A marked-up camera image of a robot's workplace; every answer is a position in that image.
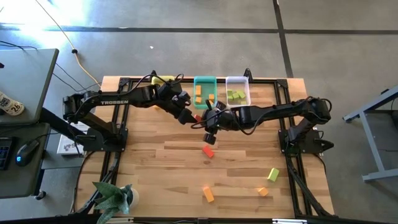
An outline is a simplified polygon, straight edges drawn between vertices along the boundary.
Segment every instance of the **wooden table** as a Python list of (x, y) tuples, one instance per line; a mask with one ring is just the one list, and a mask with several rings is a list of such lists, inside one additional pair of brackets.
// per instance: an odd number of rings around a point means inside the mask
[[(101, 89), (116, 91), (120, 77), (104, 77)], [(288, 79), (291, 100), (305, 98), (304, 81)], [(193, 84), (183, 83), (193, 96)], [(274, 87), (250, 84), (252, 105), (276, 104)], [(218, 84), (218, 100), (226, 102), (224, 84)], [(193, 105), (193, 114), (202, 114)], [(95, 114), (111, 121), (113, 106), (100, 106)], [(127, 119), (129, 137), (122, 153), (116, 185), (126, 184), (139, 192), (139, 204), (130, 211), (135, 217), (229, 217), (292, 218), (292, 199), (284, 156), (280, 153), (277, 130), (279, 121), (267, 121), (246, 136), (239, 131), (219, 131), (207, 158), (201, 149), (203, 129), (190, 129), (162, 110), (131, 106)], [(92, 182), (100, 179), (104, 153), (96, 152), (83, 168), (78, 185), (76, 206), (79, 209), (95, 191)], [(313, 155), (303, 155), (307, 185), (326, 211), (333, 213), (328, 183), (322, 163)], [(280, 170), (275, 183), (267, 176), (275, 167)], [(215, 201), (208, 203), (202, 188), (210, 186)], [(259, 196), (257, 188), (269, 194)], [(297, 191), (304, 210), (301, 190)]]

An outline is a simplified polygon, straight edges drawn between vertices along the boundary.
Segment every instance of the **white cable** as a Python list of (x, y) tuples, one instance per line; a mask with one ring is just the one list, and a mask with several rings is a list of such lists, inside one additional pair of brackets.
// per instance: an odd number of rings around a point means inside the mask
[[(61, 26), (59, 26), (58, 22), (55, 21), (55, 19), (44, 9), (44, 7), (38, 2), (38, 0), (35, 0), (37, 2), (37, 4), (39, 4), (39, 6), (45, 11), (45, 13), (47, 13), (47, 15), (49, 15), (49, 17), (54, 21), (54, 23), (58, 26), (58, 28), (62, 31), (62, 33), (65, 35), (65, 37), (68, 39), (70, 46), (72, 47), (72, 53), (73, 50), (75, 49), (75, 46), (73, 46), (72, 41), (70, 41), (69, 37), (67, 36), (67, 34), (63, 31), (63, 29), (61, 28)], [(101, 88), (101, 85), (98, 83), (97, 79), (95, 79), (92, 75), (90, 75), (90, 73), (87, 72), (87, 70), (85, 70), (85, 68), (81, 65), (79, 57), (77, 56), (77, 50), (75, 53), (75, 57), (76, 57), (76, 61), (77, 64), (79, 64), (80, 68), (92, 79), (94, 80), (94, 82)]]

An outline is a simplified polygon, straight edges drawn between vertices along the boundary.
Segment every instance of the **small cube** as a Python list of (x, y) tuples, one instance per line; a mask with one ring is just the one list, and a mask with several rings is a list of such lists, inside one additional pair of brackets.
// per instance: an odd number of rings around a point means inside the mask
[(271, 172), (269, 172), (268, 180), (275, 182), (276, 178), (278, 177), (279, 170), (276, 168), (272, 168)]
[(268, 190), (265, 187), (258, 189), (258, 192), (263, 197), (265, 197), (268, 194)]
[(239, 95), (239, 97), (240, 97), (241, 99), (245, 99), (245, 98), (246, 98), (246, 94), (244, 94), (243, 91), (239, 90), (239, 91), (237, 91), (236, 93)]
[(200, 97), (200, 96), (197, 96), (197, 98), (195, 99), (195, 102), (196, 102), (196, 103), (201, 103), (201, 97)]
[(209, 146), (203, 147), (203, 152), (209, 157), (212, 158), (214, 156), (214, 152), (210, 149)]
[(233, 93), (233, 94), (232, 94), (232, 97), (234, 98), (234, 100), (235, 100), (235, 99), (239, 99), (239, 94), (238, 94), (238, 93)]
[(198, 121), (198, 122), (201, 121), (201, 116), (195, 114), (193, 117), (196, 119), (196, 121)]
[(213, 196), (213, 194), (212, 194), (212, 192), (211, 192), (209, 187), (203, 188), (203, 193), (205, 193), (207, 202), (210, 203), (210, 202), (214, 201), (214, 196)]
[(195, 95), (200, 96), (201, 95), (201, 86), (197, 85), (195, 89), (196, 89)]

